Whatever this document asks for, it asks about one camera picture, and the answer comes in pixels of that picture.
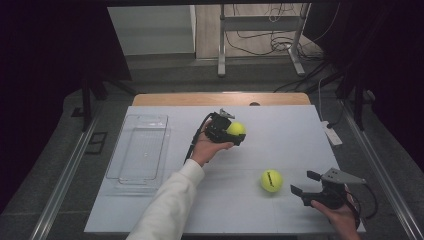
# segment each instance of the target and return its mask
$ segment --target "tabletop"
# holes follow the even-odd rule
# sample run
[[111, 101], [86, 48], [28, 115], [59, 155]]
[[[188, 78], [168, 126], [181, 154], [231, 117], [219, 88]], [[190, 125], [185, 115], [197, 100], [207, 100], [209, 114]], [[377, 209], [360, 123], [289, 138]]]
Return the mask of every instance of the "tabletop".
[[[325, 172], [330, 167], [338, 167], [316, 109], [305, 94], [142, 94], [135, 97], [126, 116], [168, 116], [170, 137], [166, 144], [168, 154], [163, 161], [165, 179], [182, 166], [186, 147], [203, 117], [221, 107], [245, 124], [247, 139], [233, 151], [217, 154], [213, 164], [204, 167], [206, 177], [199, 186], [184, 232], [296, 235], [333, 232], [322, 214], [304, 207], [290, 192], [290, 184], [319, 192], [321, 185], [310, 181], [306, 171]], [[116, 159], [112, 157], [110, 166], [116, 166]], [[258, 184], [258, 176], [269, 168], [277, 169], [284, 176], [282, 190], [272, 196]], [[115, 182], [104, 178], [86, 232], [129, 232], [152, 198], [144, 193], [122, 194], [116, 190]], [[124, 223], [118, 217], [122, 215], [126, 216]]]
[[304, 93], [172, 93], [139, 94], [133, 106], [249, 106], [310, 105]]

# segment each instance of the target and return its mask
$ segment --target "person's arm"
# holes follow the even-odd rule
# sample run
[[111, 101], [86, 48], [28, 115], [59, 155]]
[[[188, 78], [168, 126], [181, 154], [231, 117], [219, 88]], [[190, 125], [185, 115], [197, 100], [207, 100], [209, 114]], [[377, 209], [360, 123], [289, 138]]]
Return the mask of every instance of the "person's arm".
[[343, 205], [337, 210], [332, 210], [315, 200], [312, 200], [311, 204], [328, 217], [341, 240], [361, 239], [356, 231], [355, 217], [347, 205]]
[[191, 159], [187, 159], [181, 170], [173, 173], [159, 188], [127, 240], [180, 239], [196, 196], [196, 187], [205, 176], [203, 165], [216, 152], [233, 145], [213, 143], [202, 132]]

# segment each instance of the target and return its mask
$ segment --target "metal frame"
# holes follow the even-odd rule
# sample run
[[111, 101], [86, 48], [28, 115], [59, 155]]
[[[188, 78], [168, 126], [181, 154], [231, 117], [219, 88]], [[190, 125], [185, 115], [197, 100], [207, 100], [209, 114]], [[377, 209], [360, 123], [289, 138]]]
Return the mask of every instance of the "metal frame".
[[225, 42], [226, 31], [296, 31], [293, 43], [288, 46], [288, 53], [293, 62], [296, 73], [305, 76], [305, 70], [299, 61], [297, 46], [306, 21], [310, 3], [305, 3], [300, 16], [280, 16], [277, 21], [270, 21], [267, 16], [229, 16], [224, 13], [224, 4], [221, 4], [218, 76], [225, 76]]
[[47, 239], [50, 229], [56, 219], [57, 213], [59, 212], [60, 206], [68, 192], [69, 186], [71, 185], [72, 179], [75, 175], [78, 165], [84, 155], [85, 148], [90, 141], [90, 137], [97, 125], [99, 115], [103, 106], [103, 102], [99, 102], [99, 106], [95, 109], [94, 117], [90, 122], [87, 131], [83, 132], [78, 140], [78, 144], [72, 152], [71, 157], [68, 160], [62, 174], [60, 175], [57, 184], [50, 195], [50, 198], [38, 219], [37, 224], [30, 236], [30, 240], [41, 240]]
[[370, 167], [375, 173], [377, 180], [380, 182], [383, 191], [386, 193], [386, 196], [391, 203], [393, 210], [396, 212], [400, 223], [405, 229], [409, 239], [424, 239], [423, 233], [418, 226], [414, 214], [409, 209], [405, 199], [402, 197], [401, 193], [387, 173], [386, 168], [382, 164], [382, 161], [374, 150], [366, 133], [361, 131], [355, 123], [355, 120], [352, 117], [353, 114], [350, 106], [348, 104], [345, 105], [343, 100], [340, 100], [340, 104], [342, 105], [342, 108], [346, 108], [346, 111], [344, 111], [344, 116], [348, 121], [356, 139], [358, 140], [359, 145], [362, 148], [362, 151], [370, 163]]

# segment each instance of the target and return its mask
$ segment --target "power strip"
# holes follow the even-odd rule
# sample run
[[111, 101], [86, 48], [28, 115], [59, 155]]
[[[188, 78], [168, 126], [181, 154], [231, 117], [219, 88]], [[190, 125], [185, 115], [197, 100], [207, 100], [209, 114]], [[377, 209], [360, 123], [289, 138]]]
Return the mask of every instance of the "power strip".
[[328, 137], [328, 141], [331, 143], [331, 146], [336, 147], [343, 144], [342, 140], [337, 135], [336, 131], [332, 128], [328, 128], [328, 121], [322, 121], [322, 128], [324, 129], [325, 134]]

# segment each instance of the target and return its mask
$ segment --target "wooden edge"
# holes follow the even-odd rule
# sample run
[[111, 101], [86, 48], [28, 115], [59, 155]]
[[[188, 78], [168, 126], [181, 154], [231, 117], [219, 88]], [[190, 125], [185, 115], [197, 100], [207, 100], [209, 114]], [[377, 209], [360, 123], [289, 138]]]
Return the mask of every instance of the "wooden edge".
[[305, 93], [155, 93], [139, 94], [132, 106], [310, 105]]

